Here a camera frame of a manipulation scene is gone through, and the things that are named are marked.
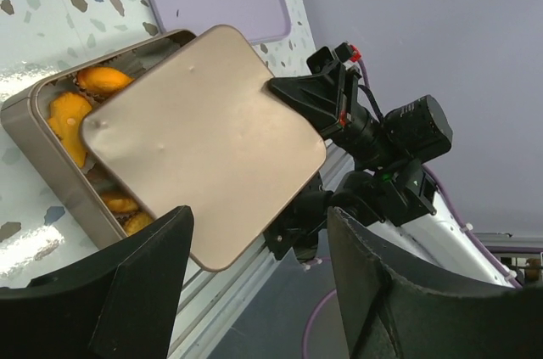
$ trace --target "gray wall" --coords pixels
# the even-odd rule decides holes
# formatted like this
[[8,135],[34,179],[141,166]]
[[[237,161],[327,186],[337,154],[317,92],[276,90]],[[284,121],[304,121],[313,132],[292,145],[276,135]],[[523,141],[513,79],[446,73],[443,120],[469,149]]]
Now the gray wall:
[[364,53],[383,110],[425,93],[453,150],[432,166],[477,232],[543,228],[543,0],[304,0],[317,46]]

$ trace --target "beige lid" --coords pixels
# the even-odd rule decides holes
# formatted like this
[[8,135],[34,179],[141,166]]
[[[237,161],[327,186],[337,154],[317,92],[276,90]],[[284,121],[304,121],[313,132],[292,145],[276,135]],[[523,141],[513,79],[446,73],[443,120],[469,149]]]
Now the beige lid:
[[265,89],[272,76],[221,25],[83,121],[88,148],[154,217],[192,208],[206,270],[228,268],[324,163],[321,137]]

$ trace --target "table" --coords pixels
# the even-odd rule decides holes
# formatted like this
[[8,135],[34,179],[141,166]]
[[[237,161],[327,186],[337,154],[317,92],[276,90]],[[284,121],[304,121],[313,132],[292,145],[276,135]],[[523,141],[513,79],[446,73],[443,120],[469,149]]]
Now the table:
[[[286,1],[293,24],[289,37],[254,48],[276,76],[307,74],[305,59],[315,45],[304,4]],[[157,33],[148,0],[0,0],[0,103],[45,76]],[[342,157],[332,157],[325,181],[341,169]],[[0,127],[0,287],[25,287],[32,278],[96,251]],[[220,329],[243,310],[275,266],[262,238],[221,273],[203,272],[190,261],[171,356],[183,356],[203,334],[206,343],[217,342]]]

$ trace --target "terrazzo countertop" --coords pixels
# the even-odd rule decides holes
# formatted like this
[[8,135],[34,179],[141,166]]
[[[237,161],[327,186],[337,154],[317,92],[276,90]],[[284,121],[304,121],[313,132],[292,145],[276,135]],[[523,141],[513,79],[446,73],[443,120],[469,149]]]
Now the terrazzo countertop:
[[[255,50],[276,76],[307,74],[315,45],[304,4],[286,1],[291,34]],[[0,104],[45,76],[158,32],[148,0],[0,0]],[[0,127],[0,287],[25,287],[95,251]]]

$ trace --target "white speckled surface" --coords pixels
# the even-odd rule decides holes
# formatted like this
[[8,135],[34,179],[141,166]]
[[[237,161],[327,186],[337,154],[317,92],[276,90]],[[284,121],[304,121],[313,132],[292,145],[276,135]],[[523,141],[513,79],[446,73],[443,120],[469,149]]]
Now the white speckled surface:
[[[0,103],[44,76],[154,35],[147,1],[0,0]],[[286,1],[290,36],[255,46],[277,76],[307,73],[315,49],[303,1]],[[95,251],[0,127],[0,287],[24,287]]]

